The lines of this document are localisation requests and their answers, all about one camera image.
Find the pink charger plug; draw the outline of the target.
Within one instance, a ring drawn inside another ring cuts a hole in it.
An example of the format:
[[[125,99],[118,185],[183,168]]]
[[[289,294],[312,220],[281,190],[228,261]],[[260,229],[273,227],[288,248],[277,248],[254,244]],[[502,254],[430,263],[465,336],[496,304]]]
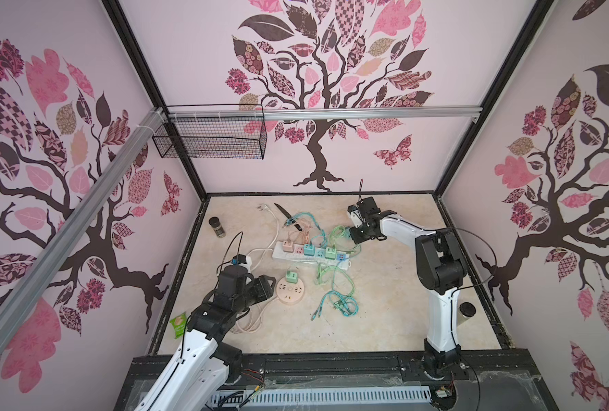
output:
[[[286,240],[282,243],[282,250],[285,253],[292,253],[294,251],[294,243],[290,240]]]

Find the teal charger plug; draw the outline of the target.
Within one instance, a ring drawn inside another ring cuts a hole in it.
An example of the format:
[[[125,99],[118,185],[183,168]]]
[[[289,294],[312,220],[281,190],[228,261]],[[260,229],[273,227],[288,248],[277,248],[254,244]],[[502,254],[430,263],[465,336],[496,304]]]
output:
[[[316,247],[313,244],[305,244],[303,246],[303,254],[307,257],[315,257],[316,256]]]

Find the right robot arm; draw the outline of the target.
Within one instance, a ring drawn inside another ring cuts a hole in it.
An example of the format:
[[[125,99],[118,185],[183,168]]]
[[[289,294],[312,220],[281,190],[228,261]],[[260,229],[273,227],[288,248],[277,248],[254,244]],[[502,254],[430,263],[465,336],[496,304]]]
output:
[[[458,298],[468,265],[457,236],[450,229],[425,229],[394,211],[383,211],[372,197],[347,207],[347,214],[355,244],[393,239],[414,251],[419,281],[430,293],[424,350],[436,361],[458,361]]]

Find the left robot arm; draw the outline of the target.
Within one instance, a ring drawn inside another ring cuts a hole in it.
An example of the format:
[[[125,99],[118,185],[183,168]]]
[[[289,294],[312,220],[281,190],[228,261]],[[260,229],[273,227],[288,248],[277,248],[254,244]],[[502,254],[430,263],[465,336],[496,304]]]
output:
[[[137,410],[201,410],[223,385],[241,374],[242,351],[223,342],[241,315],[268,301],[277,280],[228,265],[215,288],[191,312],[182,342]]]

